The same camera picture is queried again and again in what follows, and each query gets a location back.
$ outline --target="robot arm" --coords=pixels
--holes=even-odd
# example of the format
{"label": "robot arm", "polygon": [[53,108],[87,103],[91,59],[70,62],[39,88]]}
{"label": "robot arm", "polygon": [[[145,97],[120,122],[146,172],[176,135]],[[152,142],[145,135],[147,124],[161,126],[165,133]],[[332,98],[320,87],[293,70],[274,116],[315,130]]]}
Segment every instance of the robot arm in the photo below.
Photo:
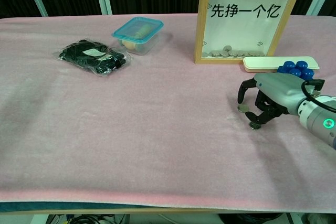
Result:
{"label": "robot arm", "polygon": [[287,73],[257,73],[253,79],[242,82],[238,92],[238,103],[244,100],[249,88],[258,88],[255,106],[262,110],[260,115],[246,112],[255,124],[266,124],[282,114],[298,115],[300,123],[312,134],[336,149],[336,98],[311,95],[319,94],[324,80],[304,81]]}

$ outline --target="floor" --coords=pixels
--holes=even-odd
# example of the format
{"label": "floor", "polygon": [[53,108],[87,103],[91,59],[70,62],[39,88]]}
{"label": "floor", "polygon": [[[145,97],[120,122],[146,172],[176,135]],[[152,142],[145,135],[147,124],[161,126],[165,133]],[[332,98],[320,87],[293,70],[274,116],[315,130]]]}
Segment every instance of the floor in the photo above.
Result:
{"label": "floor", "polygon": [[[0,215],[1,224],[45,224],[47,215]],[[300,214],[283,214],[265,224],[302,224]],[[52,224],[64,224],[65,216],[55,219]],[[131,215],[129,224],[223,224],[217,214],[138,214]]]}

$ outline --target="white label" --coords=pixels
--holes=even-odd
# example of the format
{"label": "white label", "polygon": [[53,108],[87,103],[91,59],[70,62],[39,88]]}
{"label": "white label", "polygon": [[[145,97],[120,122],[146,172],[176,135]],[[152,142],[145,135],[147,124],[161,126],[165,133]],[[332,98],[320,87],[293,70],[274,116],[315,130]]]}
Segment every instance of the white label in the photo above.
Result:
{"label": "white label", "polygon": [[86,54],[86,55],[89,55],[89,56],[94,56],[94,57],[102,56],[102,55],[106,54],[105,52],[100,52],[100,51],[98,51],[94,48],[83,51],[83,53]]}
{"label": "white label", "polygon": [[288,0],[209,0],[202,52],[267,53]]}

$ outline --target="sign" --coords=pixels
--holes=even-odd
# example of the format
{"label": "sign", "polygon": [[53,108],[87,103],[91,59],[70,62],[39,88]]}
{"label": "sign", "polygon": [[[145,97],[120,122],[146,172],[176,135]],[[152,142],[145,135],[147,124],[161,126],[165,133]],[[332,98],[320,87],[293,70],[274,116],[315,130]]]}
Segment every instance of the sign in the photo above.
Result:
{"label": "sign", "polygon": [[272,56],[296,0],[199,0],[196,63]]}

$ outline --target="table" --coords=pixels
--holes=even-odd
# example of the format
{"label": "table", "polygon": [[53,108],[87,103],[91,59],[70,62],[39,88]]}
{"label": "table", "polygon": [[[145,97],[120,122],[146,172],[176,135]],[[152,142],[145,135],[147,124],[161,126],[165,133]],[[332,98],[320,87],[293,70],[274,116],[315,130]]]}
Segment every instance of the table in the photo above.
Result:
{"label": "table", "polygon": [[[106,78],[53,55],[114,44],[132,17],[0,20],[0,202],[336,212],[336,152],[295,116],[252,131],[236,96],[253,75],[194,64],[195,14],[146,15],[161,41]],[[335,31],[336,18],[291,16],[275,55],[313,56],[335,95]]]}

